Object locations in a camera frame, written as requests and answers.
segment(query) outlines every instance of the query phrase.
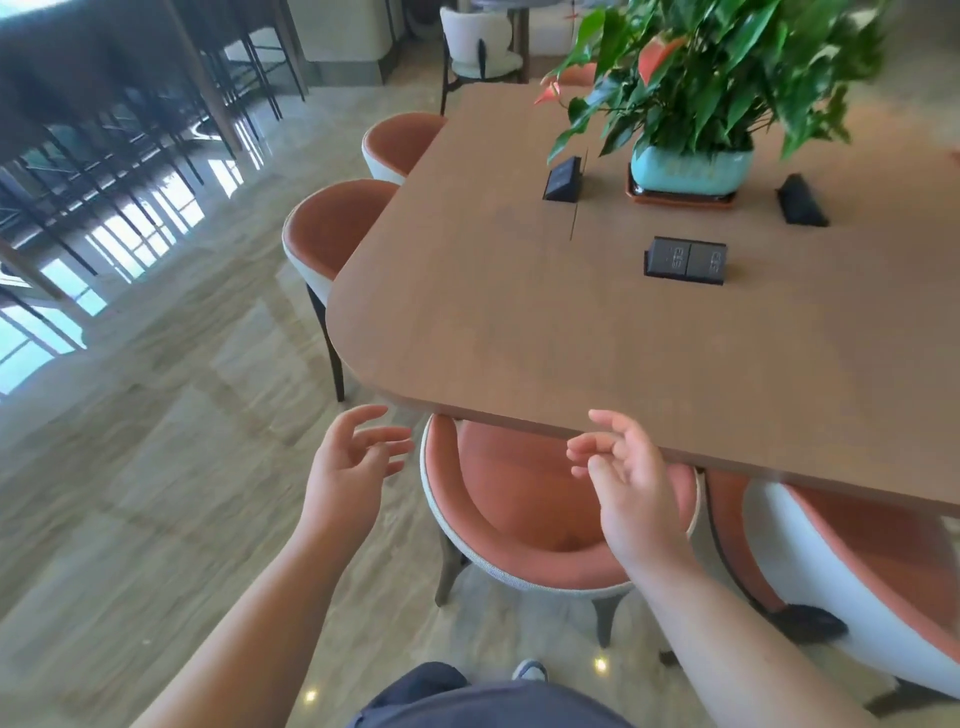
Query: dark metal chair leg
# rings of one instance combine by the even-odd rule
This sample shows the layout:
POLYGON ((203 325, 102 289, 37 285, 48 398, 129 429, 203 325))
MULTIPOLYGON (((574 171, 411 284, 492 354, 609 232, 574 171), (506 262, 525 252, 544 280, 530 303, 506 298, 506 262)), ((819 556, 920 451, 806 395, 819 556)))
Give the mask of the dark metal chair leg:
POLYGON ((344 364, 340 361, 340 354, 333 348, 333 342, 330 341, 330 334, 326 332, 326 306, 313 288, 309 284, 306 286, 306 292, 310 295, 310 302, 313 304, 313 310, 320 320, 320 327, 324 330, 324 339, 326 339, 326 350, 330 352, 330 368, 333 370, 333 386, 337 390, 337 401, 344 401, 347 395, 344 391, 344 364))
POLYGON ((680 664, 680 660, 672 649, 666 649, 660 653, 660 664, 664 667, 676 667, 680 664))
POLYGON ((453 590, 453 584, 457 577, 470 565, 470 560, 450 541, 443 529, 438 527, 438 530, 440 531, 440 549, 444 555, 444 564, 440 569, 440 583, 437 585, 437 592, 433 596, 433 601, 438 607, 442 607, 449 600, 450 592, 453 590))
POLYGON ((901 711, 915 711, 937 703, 954 703, 955 697, 897 679, 897 686, 868 702, 866 708, 875 717, 887 717, 901 711))
POLYGON ((597 641, 601 647, 610 646, 610 637, 613 633, 613 616, 616 614, 616 608, 624 596, 626 596, 626 593, 593 599, 593 609, 597 613, 597 641))

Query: shoe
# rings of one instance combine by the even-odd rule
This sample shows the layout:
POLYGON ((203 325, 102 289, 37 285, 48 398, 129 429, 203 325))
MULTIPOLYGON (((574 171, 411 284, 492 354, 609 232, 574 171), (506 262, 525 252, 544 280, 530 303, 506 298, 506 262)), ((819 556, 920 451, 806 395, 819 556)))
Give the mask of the shoe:
POLYGON ((548 682, 546 667, 539 660, 524 660, 514 670, 514 680, 540 680, 548 682))

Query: anthurium flower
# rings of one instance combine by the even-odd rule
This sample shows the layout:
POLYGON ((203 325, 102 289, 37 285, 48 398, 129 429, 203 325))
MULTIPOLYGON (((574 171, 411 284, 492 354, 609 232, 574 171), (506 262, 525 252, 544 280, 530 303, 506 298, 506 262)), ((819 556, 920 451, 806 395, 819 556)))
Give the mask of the anthurium flower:
POLYGON ((534 106, 542 104, 544 101, 556 101, 560 98, 560 84, 556 81, 550 82, 550 85, 543 90, 543 93, 537 97, 534 106))
POLYGON ((686 43, 685 36, 674 38, 669 43, 664 43, 663 39, 657 36, 651 38, 650 42, 643 46, 643 50, 640 51, 640 56, 636 60, 636 70, 639 71, 644 85, 650 84, 650 79, 653 78, 654 72, 660 67, 660 64, 666 61, 667 56, 684 43, 686 43))

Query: wooden table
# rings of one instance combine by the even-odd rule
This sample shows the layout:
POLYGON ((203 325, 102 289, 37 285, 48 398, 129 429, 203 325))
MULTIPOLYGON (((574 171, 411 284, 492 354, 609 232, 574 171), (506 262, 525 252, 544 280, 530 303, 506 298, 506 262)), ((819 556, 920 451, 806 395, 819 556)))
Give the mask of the wooden table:
POLYGON ((778 163, 732 210, 637 206, 629 149, 577 137, 577 205, 540 199, 564 127, 539 90, 476 85, 333 286, 330 337, 400 402, 555 435, 639 419, 668 457, 960 515, 960 169, 907 119, 778 163), (787 226, 803 172, 832 220, 787 226), (728 281, 642 275, 654 235, 728 243, 728 281))

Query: orange chair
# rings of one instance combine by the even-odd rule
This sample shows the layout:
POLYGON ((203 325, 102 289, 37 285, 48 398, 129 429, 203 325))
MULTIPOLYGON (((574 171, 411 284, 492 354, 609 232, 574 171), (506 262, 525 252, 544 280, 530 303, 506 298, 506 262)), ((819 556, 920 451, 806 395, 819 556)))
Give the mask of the orange chair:
POLYGON ((593 88, 593 77, 597 72, 596 63, 587 63, 586 65, 571 65, 565 68, 560 76, 546 76, 540 82, 541 85, 557 83, 560 88, 564 86, 586 86, 593 88))
POLYGON ((346 395, 343 364, 326 332, 330 287, 397 190, 392 182, 381 180, 332 184, 294 207, 283 225, 283 252, 303 276, 324 330, 337 401, 346 395))
MULTIPOLYGON (((700 479, 688 466, 669 471, 690 533, 700 479)), ((604 540, 592 485, 570 474, 564 440, 471 422, 458 428, 434 415, 420 475, 444 548, 437 606, 472 563, 516 589, 589 597, 597 639, 609 646, 616 606, 633 585, 604 540)))
POLYGON ((862 498, 707 472, 733 580, 795 643, 891 673, 877 716, 960 698, 960 569, 943 522, 862 498))
POLYGON ((361 145, 373 178, 403 184, 445 124, 445 117, 426 111, 399 113, 374 124, 361 145))

